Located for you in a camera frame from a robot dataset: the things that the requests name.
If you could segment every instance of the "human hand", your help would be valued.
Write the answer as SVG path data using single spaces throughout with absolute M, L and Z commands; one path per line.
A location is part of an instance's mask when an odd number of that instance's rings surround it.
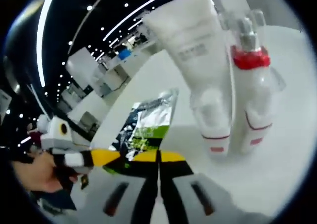
M 29 157 L 35 158 L 36 156 L 39 156 L 42 152 L 43 152 L 42 149 L 39 149 L 37 146 L 32 145 L 27 155 Z
M 47 152 L 37 155 L 31 164 L 12 164 L 17 178 L 27 190 L 55 193 L 63 189 L 54 173 L 54 157 Z M 74 183 L 78 180 L 76 176 L 69 179 Z
M 27 131 L 26 134 L 30 135 L 30 133 L 32 133 L 32 132 L 38 132 L 37 128 Z

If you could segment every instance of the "blue object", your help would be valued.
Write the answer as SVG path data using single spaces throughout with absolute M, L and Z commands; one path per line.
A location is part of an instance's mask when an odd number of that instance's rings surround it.
M 129 49 L 126 48 L 119 52 L 118 57 L 120 58 L 120 60 L 124 60 L 128 58 L 130 55 L 131 55 L 131 52 L 129 51 Z

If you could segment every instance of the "led strip light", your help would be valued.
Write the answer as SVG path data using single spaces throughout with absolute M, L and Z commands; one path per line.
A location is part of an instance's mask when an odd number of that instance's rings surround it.
M 128 16 L 126 16 L 124 19 L 121 20 L 108 34 L 103 38 L 103 41 L 105 41 L 119 26 L 121 26 L 126 20 L 128 20 L 130 17 L 132 17 L 135 13 L 140 11 L 141 9 L 145 8 L 147 5 L 153 3 L 155 0 L 147 1 L 142 6 L 138 7 L 136 10 L 134 10 L 132 13 L 130 13 Z
M 23 141 L 21 141 L 20 143 L 21 144 L 23 144 L 23 143 L 25 143 L 25 142 L 27 142 L 27 141 L 29 141 L 29 140 L 31 140 L 31 137 L 29 136 L 29 137 L 27 137 L 27 138 L 25 138 Z
M 116 43 L 117 41 L 119 41 L 119 38 L 115 39 L 109 46 L 112 47 L 114 43 Z
M 98 57 L 96 58 L 96 61 L 98 61 L 103 55 L 104 55 L 104 52 L 102 52 L 102 53 L 100 54 L 100 56 L 98 56 Z
M 133 24 L 131 27 L 129 27 L 128 31 L 130 31 L 132 28 L 136 27 L 142 22 L 142 20 L 138 21 L 137 23 Z
M 43 62 L 42 62 L 42 41 L 43 41 L 45 21 L 46 21 L 46 17 L 48 15 L 48 11 L 52 1 L 53 0 L 45 0 L 43 3 L 43 7 L 41 10 L 40 19 L 39 19 L 39 24 L 38 24 L 38 31 L 36 34 L 36 61 L 37 61 L 38 73 L 39 73 L 42 87 L 45 87 L 45 80 L 44 80 L 44 74 L 43 74 Z

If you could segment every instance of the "red joint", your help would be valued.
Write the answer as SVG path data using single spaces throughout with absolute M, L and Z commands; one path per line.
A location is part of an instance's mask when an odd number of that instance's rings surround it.
M 251 70 L 271 65 L 271 59 L 265 47 L 261 47 L 259 51 L 246 52 L 234 45 L 231 46 L 231 54 L 234 64 L 241 70 Z

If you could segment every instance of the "ceiling light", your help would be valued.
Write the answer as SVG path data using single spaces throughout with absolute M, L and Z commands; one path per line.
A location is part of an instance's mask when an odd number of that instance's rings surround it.
M 136 22 L 135 24 L 133 24 L 129 29 L 128 31 L 130 31 L 132 28 L 136 27 L 138 24 L 140 24 L 142 22 L 142 20 Z
M 110 47 L 111 47 L 114 43 L 116 43 L 117 41 L 119 41 L 119 38 L 116 38 L 116 39 L 110 44 Z
M 96 59 L 96 61 L 98 61 L 102 56 L 104 55 L 104 52 L 102 52 Z
M 42 87 L 45 87 L 45 80 L 44 80 L 44 74 L 43 74 L 43 62 L 42 62 L 43 33 L 44 33 L 46 17 L 48 15 L 49 8 L 52 1 L 53 0 L 44 0 L 40 18 L 39 18 L 37 33 L 36 33 L 36 62 L 38 66 L 38 73 L 39 73 L 40 83 Z
M 31 139 L 31 137 L 29 136 L 29 137 L 25 138 L 23 141 L 21 141 L 20 143 L 23 144 L 23 143 L 27 142 L 30 139 Z

